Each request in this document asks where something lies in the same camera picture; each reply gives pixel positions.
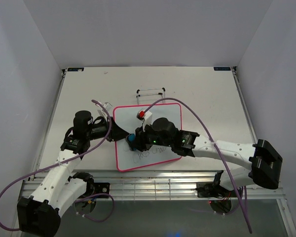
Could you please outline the aluminium rail frame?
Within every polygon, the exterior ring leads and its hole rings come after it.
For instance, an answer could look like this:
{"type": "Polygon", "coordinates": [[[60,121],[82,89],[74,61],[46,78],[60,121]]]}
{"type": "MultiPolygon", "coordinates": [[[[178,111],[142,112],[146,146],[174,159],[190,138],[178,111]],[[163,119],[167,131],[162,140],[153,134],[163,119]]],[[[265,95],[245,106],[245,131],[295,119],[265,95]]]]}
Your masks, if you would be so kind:
{"type": "MultiPolygon", "coordinates": [[[[196,184],[210,183],[215,172],[157,172],[157,171],[87,171],[97,183],[109,183],[109,194],[115,200],[197,200],[196,184]]],[[[19,197],[28,197],[43,181],[47,172],[23,181],[19,197]]],[[[268,190],[257,185],[247,187],[248,199],[285,199],[284,190],[268,190]]]]}

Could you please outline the blue bone-shaped eraser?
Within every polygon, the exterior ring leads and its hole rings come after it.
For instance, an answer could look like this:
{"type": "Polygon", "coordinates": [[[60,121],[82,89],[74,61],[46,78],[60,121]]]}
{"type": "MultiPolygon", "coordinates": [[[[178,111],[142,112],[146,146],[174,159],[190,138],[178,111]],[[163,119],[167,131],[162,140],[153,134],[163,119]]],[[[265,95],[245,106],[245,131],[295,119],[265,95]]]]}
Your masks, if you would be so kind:
{"type": "Polygon", "coordinates": [[[131,151],[136,151],[137,150],[138,141],[137,141],[136,135],[134,133],[129,134],[126,137],[126,142],[128,143],[129,148],[130,148],[131,151]]]}

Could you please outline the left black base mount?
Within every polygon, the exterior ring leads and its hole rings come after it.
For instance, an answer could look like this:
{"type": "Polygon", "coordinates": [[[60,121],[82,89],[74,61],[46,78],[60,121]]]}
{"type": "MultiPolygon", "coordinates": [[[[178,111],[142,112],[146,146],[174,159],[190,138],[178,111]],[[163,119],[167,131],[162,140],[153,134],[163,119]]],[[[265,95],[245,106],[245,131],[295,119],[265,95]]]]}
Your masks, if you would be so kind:
{"type": "Polygon", "coordinates": [[[110,183],[108,182],[100,182],[100,183],[94,183],[92,185],[93,187],[93,195],[95,194],[101,194],[98,196],[98,198],[109,198],[107,195],[104,194],[109,194],[110,193],[110,183]]]}

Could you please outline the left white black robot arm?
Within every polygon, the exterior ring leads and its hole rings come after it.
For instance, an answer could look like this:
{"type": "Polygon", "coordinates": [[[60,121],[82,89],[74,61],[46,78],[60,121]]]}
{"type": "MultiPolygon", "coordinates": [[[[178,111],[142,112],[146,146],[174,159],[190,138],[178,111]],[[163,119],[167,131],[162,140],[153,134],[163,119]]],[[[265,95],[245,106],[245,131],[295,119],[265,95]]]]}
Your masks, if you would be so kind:
{"type": "Polygon", "coordinates": [[[81,162],[90,142],[97,139],[119,141],[128,136],[111,117],[93,118],[89,111],[79,111],[73,126],[66,132],[55,167],[50,169],[37,189],[17,203],[19,228],[39,237],[53,237],[61,217],[78,198],[95,193],[91,174],[78,172],[72,175],[81,162]]]}

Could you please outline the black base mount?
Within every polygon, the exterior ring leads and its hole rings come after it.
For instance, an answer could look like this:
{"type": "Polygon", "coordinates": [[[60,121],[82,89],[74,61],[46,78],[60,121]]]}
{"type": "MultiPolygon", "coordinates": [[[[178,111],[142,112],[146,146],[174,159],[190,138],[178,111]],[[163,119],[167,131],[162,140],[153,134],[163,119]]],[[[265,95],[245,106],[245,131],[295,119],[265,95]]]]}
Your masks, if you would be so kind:
{"type": "Polygon", "coordinates": [[[236,191],[223,188],[218,182],[204,183],[197,182],[196,188],[197,196],[199,198],[230,198],[236,197],[236,191]]]}
{"type": "Polygon", "coordinates": [[[108,182],[100,182],[100,183],[94,183],[92,185],[93,187],[93,195],[95,194],[101,194],[98,196],[98,198],[109,198],[107,195],[104,194],[109,194],[110,193],[110,183],[108,182]]]}

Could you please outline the pink framed whiteboard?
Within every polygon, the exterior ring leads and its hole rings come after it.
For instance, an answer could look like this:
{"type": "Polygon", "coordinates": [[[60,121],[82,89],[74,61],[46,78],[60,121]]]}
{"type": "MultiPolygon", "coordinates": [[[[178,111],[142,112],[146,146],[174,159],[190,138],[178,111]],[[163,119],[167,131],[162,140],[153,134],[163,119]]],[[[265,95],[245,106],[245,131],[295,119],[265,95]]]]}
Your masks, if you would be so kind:
{"type": "MultiPolygon", "coordinates": [[[[113,119],[120,128],[131,134],[142,125],[136,118],[137,113],[146,108],[148,105],[118,106],[113,110],[113,119]]],[[[178,103],[157,104],[149,111],[152,112],[152,120],[167,118],[176,128],[182,129],[182,108],[178,103]]],[[[169,147],[164,146],[154,145],[145,152],[131,151],[126,139],[115,142],[115,156],[116,168],[120,172],[177,161],[181,158],[169,147]]]]}

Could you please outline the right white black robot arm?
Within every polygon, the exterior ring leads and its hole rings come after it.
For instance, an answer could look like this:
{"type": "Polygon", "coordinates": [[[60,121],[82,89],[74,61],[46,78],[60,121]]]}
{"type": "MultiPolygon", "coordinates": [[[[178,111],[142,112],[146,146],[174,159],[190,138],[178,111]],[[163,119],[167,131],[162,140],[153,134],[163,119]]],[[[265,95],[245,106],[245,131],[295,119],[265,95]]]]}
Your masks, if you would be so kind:
{"type": "Polygon", "coordinates": [[[166,118],[142,125],[127,138],[131,150],[148,151],[153,145],[171,148],[181,157],[212,158],[223,164],[236,164],[234,170],[219,172],[213,182],[214,193],[225,196],[235,186],[256,184],[275,190],[279,187],[283,159],[266,140],[255,144],[211,141],[196,132],[179,130],[166,118]]]}

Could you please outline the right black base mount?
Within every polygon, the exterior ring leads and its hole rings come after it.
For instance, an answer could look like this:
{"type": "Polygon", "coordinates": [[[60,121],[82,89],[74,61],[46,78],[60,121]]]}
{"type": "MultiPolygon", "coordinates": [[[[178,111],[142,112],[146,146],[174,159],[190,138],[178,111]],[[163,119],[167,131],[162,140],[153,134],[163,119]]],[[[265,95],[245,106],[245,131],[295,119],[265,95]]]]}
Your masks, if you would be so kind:
{"type": "Polygon", "coordinates": [[[236,197],[236,191],[223,188],[218,182],[204,183],[197,182],[196,188],[197,196],[199,198],[230,198],[236,197]]]}

